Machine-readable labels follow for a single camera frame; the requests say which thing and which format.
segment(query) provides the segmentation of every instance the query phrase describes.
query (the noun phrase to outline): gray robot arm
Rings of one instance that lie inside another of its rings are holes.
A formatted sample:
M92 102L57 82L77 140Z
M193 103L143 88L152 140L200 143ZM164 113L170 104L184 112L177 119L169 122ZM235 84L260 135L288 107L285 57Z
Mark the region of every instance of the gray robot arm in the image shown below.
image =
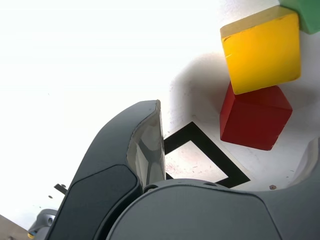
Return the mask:
M139 102L97 134L46 239L317 240L319 149L319 139L309 144L286 189L244 192L165 180L160 102Z

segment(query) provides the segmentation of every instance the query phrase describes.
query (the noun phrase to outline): black square outline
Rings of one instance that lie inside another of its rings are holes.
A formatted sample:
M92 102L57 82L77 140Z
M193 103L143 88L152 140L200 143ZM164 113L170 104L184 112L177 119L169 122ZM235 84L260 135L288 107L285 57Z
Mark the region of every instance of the black square outline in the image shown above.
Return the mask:
M211 139L192 121L164 140L164 154L167 155L187 142L193 142L228 177L217 182L233 188L249 182L250 179L215 145ZM172 179L167 173L166 179Z

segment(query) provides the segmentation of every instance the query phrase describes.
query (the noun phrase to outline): overexposed background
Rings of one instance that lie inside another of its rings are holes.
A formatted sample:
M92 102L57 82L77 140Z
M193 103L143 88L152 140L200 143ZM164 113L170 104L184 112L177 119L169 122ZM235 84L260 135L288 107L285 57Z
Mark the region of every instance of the overexposed background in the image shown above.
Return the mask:
M195 121L250 177L238 189L285 187L320 135L319 33L300 34L302 76L281 86L294 112L274 148L219 136L229 84L220 27L278 4L1 1L0 214L27 229L41 209L57 209L53 186L68 187L101 127L142 100L161 100L165 137Z

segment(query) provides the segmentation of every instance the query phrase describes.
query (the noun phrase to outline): wooden block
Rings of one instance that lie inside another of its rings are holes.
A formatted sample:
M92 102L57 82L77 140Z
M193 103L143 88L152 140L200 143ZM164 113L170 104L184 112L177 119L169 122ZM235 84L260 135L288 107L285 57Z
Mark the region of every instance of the wooden block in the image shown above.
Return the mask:
M320 31L319 0L280 0L280 4L299 13L300 29L307 34Z
M230 84L220 112L222 141L271 150L292 113L278 86L235 95Z
M274 6L220 29L235 94L300 77L298 14Z

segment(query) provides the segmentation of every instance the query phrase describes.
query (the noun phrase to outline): small screw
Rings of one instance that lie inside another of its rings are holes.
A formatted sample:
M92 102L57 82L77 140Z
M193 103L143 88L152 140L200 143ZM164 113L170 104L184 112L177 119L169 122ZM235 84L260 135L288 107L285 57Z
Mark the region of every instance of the small screw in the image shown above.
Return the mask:
M269 188L270 188L270 190L275 190L275 189L277 188L277 186L275 186L275 185L270 185Z

